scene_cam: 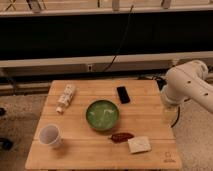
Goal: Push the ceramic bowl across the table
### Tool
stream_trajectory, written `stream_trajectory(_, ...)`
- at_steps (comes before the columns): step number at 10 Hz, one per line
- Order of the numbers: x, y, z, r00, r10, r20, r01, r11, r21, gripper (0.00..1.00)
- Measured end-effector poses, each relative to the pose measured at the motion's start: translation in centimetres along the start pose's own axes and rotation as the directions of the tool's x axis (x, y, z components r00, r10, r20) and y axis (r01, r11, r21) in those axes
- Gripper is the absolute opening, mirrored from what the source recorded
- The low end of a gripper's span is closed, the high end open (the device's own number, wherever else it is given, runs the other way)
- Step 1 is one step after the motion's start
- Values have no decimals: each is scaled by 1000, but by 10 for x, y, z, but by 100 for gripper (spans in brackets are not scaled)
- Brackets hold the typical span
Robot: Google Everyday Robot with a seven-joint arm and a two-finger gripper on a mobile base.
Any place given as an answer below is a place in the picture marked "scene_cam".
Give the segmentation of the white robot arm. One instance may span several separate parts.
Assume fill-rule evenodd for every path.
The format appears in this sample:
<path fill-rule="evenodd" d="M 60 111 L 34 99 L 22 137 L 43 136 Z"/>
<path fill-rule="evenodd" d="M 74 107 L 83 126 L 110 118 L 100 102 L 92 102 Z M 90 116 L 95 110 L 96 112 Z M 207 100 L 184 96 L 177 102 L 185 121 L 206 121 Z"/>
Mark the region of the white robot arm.
<path fill-rule="evenodd" d="M 205 81 L 207 75 L 208 67 L 200 60 L 170 68 L 161 90 L 164 105 L 179 106 L 188 97 L 213 114 L 213 86 Z"/>

